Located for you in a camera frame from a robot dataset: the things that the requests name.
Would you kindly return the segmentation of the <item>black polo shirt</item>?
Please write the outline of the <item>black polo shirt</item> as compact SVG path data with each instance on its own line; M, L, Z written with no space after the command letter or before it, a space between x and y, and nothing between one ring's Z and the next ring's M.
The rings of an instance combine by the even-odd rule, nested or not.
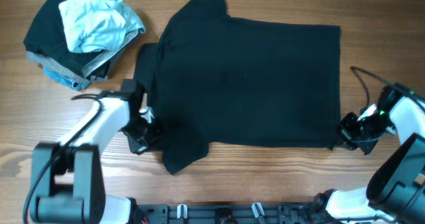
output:
M190 0L135 65L163 127L167 171L206 157L212 142L332 149L340 34L338 26L231 17L225 0Z

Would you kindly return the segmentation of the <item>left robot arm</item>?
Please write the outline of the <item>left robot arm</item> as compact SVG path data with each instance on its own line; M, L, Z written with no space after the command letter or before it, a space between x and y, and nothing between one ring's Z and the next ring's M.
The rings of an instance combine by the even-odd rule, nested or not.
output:
M134 198L106 194L100 162L118 132L133 154L154 149L161 130L141 106L144 93L137 80L125 79L119 91L75 97L93 100L92 109L67 135L35 146L23 223L148 223Z

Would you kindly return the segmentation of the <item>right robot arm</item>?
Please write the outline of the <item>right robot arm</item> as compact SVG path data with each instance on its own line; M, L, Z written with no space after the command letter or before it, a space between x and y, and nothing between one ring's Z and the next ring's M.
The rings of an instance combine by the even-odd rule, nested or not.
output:
M397 134L400 147L371 178L351 191L327 190L309 205L310 223L424 222L424 100L401 84L389 84L377 104L361 116L349 113L340 123L341 141L369 153L386 133Z

